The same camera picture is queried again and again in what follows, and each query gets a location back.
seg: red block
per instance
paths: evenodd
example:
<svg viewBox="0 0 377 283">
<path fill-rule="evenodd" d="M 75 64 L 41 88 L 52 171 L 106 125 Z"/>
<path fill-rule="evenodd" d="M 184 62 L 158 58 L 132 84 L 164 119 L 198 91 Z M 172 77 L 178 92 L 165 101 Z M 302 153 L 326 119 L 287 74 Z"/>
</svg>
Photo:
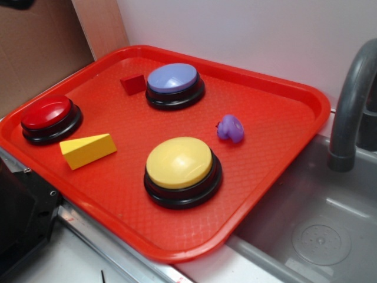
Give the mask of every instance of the red block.
<svg viewBox="0 0 377 283">
<path fill-rule="evenodd" d="M 124 89 L 131 96 L 147 89 L 144 75 L 131 75 L 120 79 Z"/>
</svg>

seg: sink drain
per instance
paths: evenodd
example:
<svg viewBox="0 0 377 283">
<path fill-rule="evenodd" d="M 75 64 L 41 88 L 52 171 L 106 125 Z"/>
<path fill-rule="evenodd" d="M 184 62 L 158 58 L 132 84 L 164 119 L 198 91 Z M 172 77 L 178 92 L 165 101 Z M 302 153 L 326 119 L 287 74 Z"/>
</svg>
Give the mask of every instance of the sink drain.
<svg viewBox="0 0 377 283">
<path fill-rule="evenodd" d="M 316 265 L 332 265 L 345 259 L 351 249 L 348 233 L 327 219 L 301 222 L 292 235 L 296 252 Z"/>
</svg>

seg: sink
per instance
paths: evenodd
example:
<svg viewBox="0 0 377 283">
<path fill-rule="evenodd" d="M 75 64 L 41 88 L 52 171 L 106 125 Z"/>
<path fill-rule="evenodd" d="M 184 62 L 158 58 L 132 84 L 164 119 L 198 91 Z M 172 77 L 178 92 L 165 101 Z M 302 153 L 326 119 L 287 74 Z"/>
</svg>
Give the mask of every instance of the sink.
<svg viewBox="0 0 377 283">
<path fill-rule="evenodd" d="M 376 154 L 358 149 L 354 169 L 338 173 L 328 145 L 317 135 L 234 235 L 295 282 L 376 282 Z"/>
</svg>

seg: white wall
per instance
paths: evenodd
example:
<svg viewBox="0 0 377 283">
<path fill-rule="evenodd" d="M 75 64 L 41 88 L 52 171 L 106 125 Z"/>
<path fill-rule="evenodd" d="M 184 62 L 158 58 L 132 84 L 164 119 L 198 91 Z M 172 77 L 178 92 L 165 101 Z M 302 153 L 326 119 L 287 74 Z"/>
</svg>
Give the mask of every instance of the white wall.
<svg viewBox="0 0 377 283">
<path fill-rule="evenodd" d="M 118 0 L 130 44 L 297 81 L 336 107 L 358 49 L 377 37 L 376 0 Z"/>
</svg>

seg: tray rim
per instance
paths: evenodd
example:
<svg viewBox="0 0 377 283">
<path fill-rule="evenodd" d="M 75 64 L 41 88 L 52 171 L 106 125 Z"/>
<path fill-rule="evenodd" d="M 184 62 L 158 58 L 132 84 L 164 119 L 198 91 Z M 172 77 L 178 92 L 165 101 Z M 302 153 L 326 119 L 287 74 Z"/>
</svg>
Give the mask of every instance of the tray rim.
<svg viewBox="0 0 377 283">
<path fill-rule="evenodd" d="M 216 77 L 224 81 L 231 81 L 233 83 L 238 83 L 258 90 L 266 91 L 268 93 L 282 97 L 287 97 L 289 99 L 302 102 L 309 106 L 310 109 L 312 109 L 315 115 L 315 121 L 311 126 L 311 130 L 306 131 L 304 135 L 300 136 L 300 138 L 295 141 L 294 145 L 292 146 L 296 149 L 295 154 L 292 154 L 291 152 L 286 153 L 284 157 L 278 163 L 276 163 L 275 167 L 257 185 L 256 189 L 266 186 L 270 187 L 273 182 L 281 175 L 281 173 L 284 172 L 288 165 L 296 158 L 301 150 L 310 142 L 310 140 L 314 137 L 314 135 L 322 127 L 322 125 L 326 122 L 330 115 L 330 103 L 327 97 L 319 90 L 308 85 L 204 60 L 201 58 L 192 57 L 185 54 L 180 54 L 169 50 L 164 50 L 157 47 L 151 47 L 148 45 L 133 45 L 130 47 L 120 48 L 109 53 L 108 55 L 100 58 L 98 61 L 95 61 L 90 65 L 84 67 L 75 74 L 62 80 L 60 83 L 47 89 L 40 95 L 34 97 L 33 99 L 27 101 L 25 104 L 10 112 L 2 121 L 0 121 L 0 146 L 20 162 L 30 167 L 32 170 L 35 170 L 44 179 L 57 187 L 57 189 L 59 189 L 59 187 L 70 186 L 63 180 L 58 178 L 56 175 L 53 175 L 49 171 L 46 171 L 43 168 L 42 164 L 40 164 L 40 162 L 34 160 L 31 156 L 20 152 L 18 147 L 14 146 L 9 140 L 3 138 L 3 133 L 6 133 L 9 129 L 14 129 L 14 127 L 18 125 L 14 121 L 16 120 L 15 117 L 20 115 L 21 111 L 34 101 L 45 96 L 53 95 L 57 90 L 61 91 L 62 93 L 67 93 L 74 89 L 74 87 L 71 86 L 74 85 L 76 87 L 78 85 L 77 83 L 79 83 L 80 81 L 82 81 L 83 83 L 96 74 L 100 73 L 101 70 L 110 67 L 114 63 L 134 57 L 150 58 L 152 60 L 166 64 L 174 61 L 193 64 L 197 68 L 199 73 Z M 260 195 L 255 203 L 257 203 L 263 195 L 264 193 Z M 132 243 L 129 244 L 136 250 L 140 249 L 142 250 L 141 253 L 145 256 L 169 264 L 192 260 L 202 254 L 207 253 L 208 251 L 220 247 L 225 243 L 226 239 L 230 236 L 230 234 L 234 231 L 234 229 L 238 226 L 242 219 L 253 208 L 253 206 L 250 207 L 250 205 L 248 205 L 246 199 L 242 203 L 242 205 L 235 211 L 235 213 L 229 217 L 227 222 L 224 223 L 223 226 L 217 231 L 217 233 L 212 238 L 210 238 L 210 240 L 202 243 L 195 248 L 191 248 L 185 251 L 166 251 L 155 246 L 152 242 L 146 240 L 145 238 L 141 239 L 139 236 L 135 236 L 134 233 L 132 233 L 132 228 L 128 227 L 128 225 L 125 225 L 124 222 L 114 219 L 103 209 L 91 207 L 88 210 L 88 208 L 85 208 L 87 206 L 86 200 L 89 200 L 89 197 L 85 194 L 76 191 L 75 193 L 71 194 L 70 197 L 66 196 L 69 201 L 73 202 L 79 208 L 83 209 L 86 213 L 88 213 L 95 220 L 99 221 L 99 223 L 104 225 L 107 229 L 111 227 L 111 232 L 115 233 L 116 235 L 124 235 L 123 237 L 121 237 L 124 241 L 128 242 L 124 239 L 128 239 L 128 237 L 133 239 Z"/>
</svg>

